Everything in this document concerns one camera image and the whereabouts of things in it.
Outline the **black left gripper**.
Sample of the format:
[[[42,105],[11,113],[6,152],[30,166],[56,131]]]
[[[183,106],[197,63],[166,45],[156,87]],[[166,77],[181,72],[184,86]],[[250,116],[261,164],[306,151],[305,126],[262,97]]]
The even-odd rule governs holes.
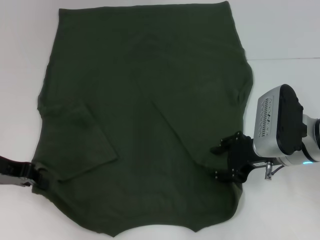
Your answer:
[[[48,171],[30,162],[18,162],[0,157],[0,184],[20,187],[34,186],[40,190],[49,188]]]

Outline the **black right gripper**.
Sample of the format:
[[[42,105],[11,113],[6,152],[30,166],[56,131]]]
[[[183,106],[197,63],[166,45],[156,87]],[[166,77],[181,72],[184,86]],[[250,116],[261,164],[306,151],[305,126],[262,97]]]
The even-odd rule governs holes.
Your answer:
[[[219,182],[244,183],[251,171],[266,166],[266,160],[257,156],[253,148],[253,139],[237,132],[222,138],[217,146],[209,150],[212,154],[228,153],[227,170],[215,170],[214,178]]]

